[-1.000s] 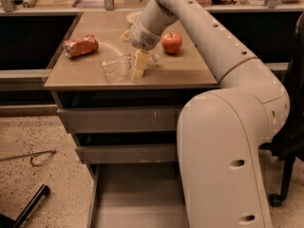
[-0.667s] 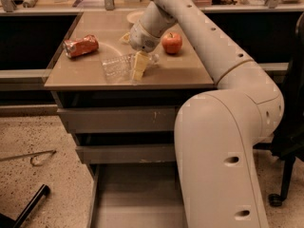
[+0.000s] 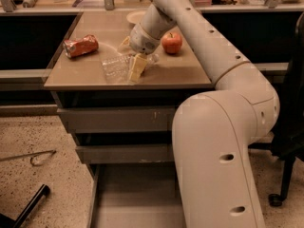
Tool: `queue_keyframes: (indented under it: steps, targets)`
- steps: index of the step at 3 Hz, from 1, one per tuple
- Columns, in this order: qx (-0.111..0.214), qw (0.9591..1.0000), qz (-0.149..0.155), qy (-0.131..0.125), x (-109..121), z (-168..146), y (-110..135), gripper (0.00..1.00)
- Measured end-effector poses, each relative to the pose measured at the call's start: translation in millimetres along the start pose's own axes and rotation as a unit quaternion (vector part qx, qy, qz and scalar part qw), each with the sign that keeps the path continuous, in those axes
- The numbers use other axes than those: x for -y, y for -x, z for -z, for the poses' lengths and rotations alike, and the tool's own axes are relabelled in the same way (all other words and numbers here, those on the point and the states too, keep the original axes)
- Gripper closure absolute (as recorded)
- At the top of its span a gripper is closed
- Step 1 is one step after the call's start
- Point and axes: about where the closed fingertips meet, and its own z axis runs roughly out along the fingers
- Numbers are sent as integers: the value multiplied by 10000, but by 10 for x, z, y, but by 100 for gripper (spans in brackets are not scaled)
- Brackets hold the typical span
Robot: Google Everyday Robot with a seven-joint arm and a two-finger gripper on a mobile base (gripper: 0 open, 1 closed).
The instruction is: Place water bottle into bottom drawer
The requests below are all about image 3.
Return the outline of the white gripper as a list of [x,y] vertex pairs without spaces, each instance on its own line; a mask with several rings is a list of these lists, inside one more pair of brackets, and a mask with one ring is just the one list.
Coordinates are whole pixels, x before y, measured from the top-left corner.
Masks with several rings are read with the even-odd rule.
[[128,80],[136,83],[145,67],[147,66],[147,55],[152,54],[160,45],[160,41],[150,36],[144,31],[140,24],[137,24],[130,32],[130,37],[126,36],[121,44],[118,46],[118,52],[127,52],[130,47],[137,52],[137,54],[130,61],[130,69],[128,73]]

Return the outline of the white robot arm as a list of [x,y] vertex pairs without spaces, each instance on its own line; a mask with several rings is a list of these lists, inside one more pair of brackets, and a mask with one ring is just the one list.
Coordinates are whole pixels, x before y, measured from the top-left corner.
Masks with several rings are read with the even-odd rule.
[[172,124],[186,227],[265,228],[248,147],[275,125],[276,91],[193,0],[151,1],[131,30],[131,48],[151,54],[178,27],[214,87],[185,100]]

